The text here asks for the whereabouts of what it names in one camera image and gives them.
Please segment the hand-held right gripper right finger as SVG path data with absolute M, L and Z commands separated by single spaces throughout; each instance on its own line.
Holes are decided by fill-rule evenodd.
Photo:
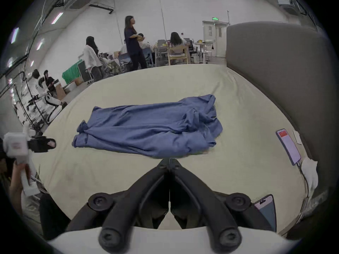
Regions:
M 242 243 L 239 227 L 273 231 L 260 210 L 244 193 L 215 192 L 199 177 L 170 160 L 173 185 L 178 184 L 197 209 L 198 225 L 207 227 L 210 246 L 215 252 L 232 252 Z

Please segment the person's left hand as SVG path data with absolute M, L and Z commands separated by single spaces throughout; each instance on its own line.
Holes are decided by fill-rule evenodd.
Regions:
M 11 184 L 10 184 L 10 195 L 15 196 L 21 194 L 23 190 L 23 184 L 21 179 L 21 172 L 24 171 L 27 179 L 31 178 L 31 171 L 29 165 L 26 162 L 18 163 L 17 160 L 14 161 Z

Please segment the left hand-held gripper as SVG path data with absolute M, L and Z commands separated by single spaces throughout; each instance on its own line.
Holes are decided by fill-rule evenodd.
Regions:
M 21 133 L 6 133 L 3 139 L 3 149 L 10 158 L 15 158 L 17 165 L 25 164 L 26 167 L 32 168 L 32 152 L 38 150 L 37 140 L 32 138 L 35 131 L 29 126 L 23 126 Z M 56 148 L 56 141 L 53 138 L 40 138 L 40 153 L 48 152 Z M 20 171 L 20 181 L 23 186 L 25 196 L 34 196 L 40 193 L 40 190 L 25 168 Z

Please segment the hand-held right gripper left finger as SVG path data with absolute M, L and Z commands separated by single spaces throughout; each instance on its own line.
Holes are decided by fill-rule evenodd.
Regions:
M 93 194 L 66 232 L 99 227 L 98 242 L 105 251 L 126 252 L 133 227 L 157 230 L 169 211 L 166 164 L 162 160 L 127 190 Z

